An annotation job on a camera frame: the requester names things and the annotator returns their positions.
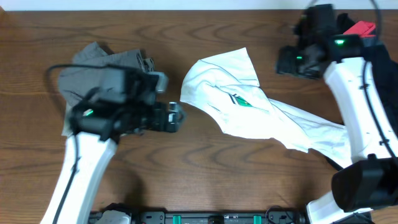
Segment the white printed t-shirt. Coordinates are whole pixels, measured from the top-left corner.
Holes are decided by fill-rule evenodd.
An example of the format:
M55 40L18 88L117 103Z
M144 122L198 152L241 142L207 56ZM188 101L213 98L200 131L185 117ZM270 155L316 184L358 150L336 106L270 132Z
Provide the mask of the white printed t-shirt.
M210 115L225 134L273 138L287 149L314 149L343 168L352 164L346 128L268 98L245 48L198 60L183 80L180 101Z

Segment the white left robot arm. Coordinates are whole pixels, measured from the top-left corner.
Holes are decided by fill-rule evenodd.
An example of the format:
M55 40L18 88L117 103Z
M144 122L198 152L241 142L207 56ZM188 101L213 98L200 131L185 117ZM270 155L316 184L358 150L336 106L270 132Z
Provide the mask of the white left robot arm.
M72 135L42 223L87 223L120 138L145 130L175 133L185 119L176 102L108 101L91 92L69 112Z

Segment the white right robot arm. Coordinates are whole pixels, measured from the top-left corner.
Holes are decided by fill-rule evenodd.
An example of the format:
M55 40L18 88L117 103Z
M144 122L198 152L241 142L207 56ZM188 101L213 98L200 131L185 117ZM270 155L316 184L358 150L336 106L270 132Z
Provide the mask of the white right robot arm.
M279 50L277 73L325 81L349 137L350 164L332 177L327 194L308 203L307 223L359 223L397 205L397 123L381 98L381 48L376 36L350 34L304 36Z

